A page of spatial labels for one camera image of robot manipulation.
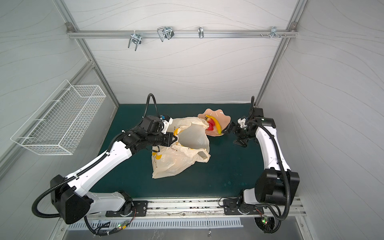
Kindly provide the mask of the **cream banana-print plastic bag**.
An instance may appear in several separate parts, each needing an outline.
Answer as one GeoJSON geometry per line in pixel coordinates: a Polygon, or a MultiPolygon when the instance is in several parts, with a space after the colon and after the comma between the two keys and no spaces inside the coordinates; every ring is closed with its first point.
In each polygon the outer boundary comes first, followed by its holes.
{"type": "Polygon", "coordinates": [[[152,178],[176,176],[196,162],[207,163],[211,157],[208,127],[207,121],[198,117],[173,119],[167,132],[178,140],[170,147],[153,147],[152,178]]]}

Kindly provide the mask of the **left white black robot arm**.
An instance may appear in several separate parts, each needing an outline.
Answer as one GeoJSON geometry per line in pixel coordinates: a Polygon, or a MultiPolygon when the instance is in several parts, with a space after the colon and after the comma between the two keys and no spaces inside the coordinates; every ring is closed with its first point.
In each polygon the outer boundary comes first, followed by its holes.
{"type": "Polygon", "coordinates": [[[121,131],[108,148],[88,164],[66,177],[54,177],[51,187],[33,202],[32,213],[42,219],[62,218],[66,224],[99,212],[130,215],[134,205],[125,191],[92,193],[91,188],[139,151],[148,147],[170,147],[175,143],[178,138],[168,131],[172,123],[168,115],[144,114],[137,125],[121,131]]]}

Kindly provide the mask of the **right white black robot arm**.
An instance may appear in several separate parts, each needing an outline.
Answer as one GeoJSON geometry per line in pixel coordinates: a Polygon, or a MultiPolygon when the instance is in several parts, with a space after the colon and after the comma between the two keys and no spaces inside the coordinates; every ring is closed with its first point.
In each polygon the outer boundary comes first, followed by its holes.
{"type": "Polygon", "coordinates": [[[222,130],[223,134],[233,133],[237,137],[234,143],[247,147],[255,140],[262,151],[264,170],[251,189],[242,190],[237,198],[237,209],[243,214],[252,210],[267,208],[277,222],[285,220],[300,183],[300,176],[292,171],[282,154],[277,126],[272,118],[266,118],[264,111],[257,108],[255,98],[251,98],[251,107],[246,117],[231,122],[222,130]]]}

